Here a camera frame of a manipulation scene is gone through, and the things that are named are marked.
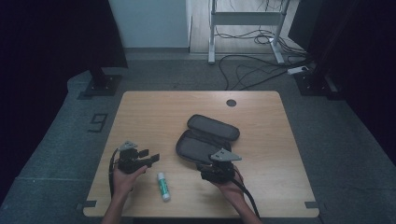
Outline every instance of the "tabletop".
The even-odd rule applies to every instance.
[[[102,217],[110,203],[108,165],[126,140],[161,158],[141,175],[128,197],[125,217],[238,217],[219,190],[201,178],[193,163],[176,154],[178,138],[194,114],[237,127],[234,161],[262,217],[317,217],[315,197],[276,91],[127,91],[106,142],[85,207]],[[164,172],[171,200],[164,202],[157,174]]]

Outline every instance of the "eyeglass case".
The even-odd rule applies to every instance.
[[[195,114],[187,121],[189,129],[177,141],[177,155],[187,161],[211,164],[209,156],[222,148],[231,151],[230,142],[239,137],[233,125]]]

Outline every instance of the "gray carpet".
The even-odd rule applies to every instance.
[[[242,63],[262,66],[249,60],[224,62],[230,88],[237,83],[235,68]],[[115,96],[79,100],[90,74],[69,80],[62,109],[1,206],[0,223],[100,223],[100,218],[85,217],[79,206],[88,196],[122,94],[226,87],[219,67],[206,60],[131,60],[129,67],[105,69],[106,74],[122,75]],[[240,74],[247,71],[238,69]],[[234,89],[282,71],[253,73]],[[320,210],[317,218],[263,218],[264,223],[396,223],[396,168],[346,102],[301,96],[288,75],[248,89],[279,92]],[[92,122],[92,117],[101,119],[103,114],[106,123],[95,132],[101,124]],[[122,223],[187,221],[194,222],[124,218]]]

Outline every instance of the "human hand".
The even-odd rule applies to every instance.
[[[144,174],[147,169],[148,167],[145,165],[140,167],[134,173],[127,175],[119,169],[119,165],[116,162],[113,171],[114,195],[126,198],[128,193],[134,189],[136,179],[140,175]]]
[[[233,168],[235,169],[235,176],[233,178],[243,185],[244,177],[241,176],[236,166],[234,166]],[[221,193],[230,203],[236,203],[237,201],[245,200],[243,191],[238,186],[236,186],[235,183],[231,181],[223,184],[218,184],[214,182],[211,183],[219,188]]]

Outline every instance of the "white glue stick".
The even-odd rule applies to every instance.
[[[163,196],[163,201],[169,201],[171,199],[171,195],[169,195],[168,186],[166,185],[165,175],[163,173],[158,173],[158,185],[160,185],[160,191],[161,195]]]

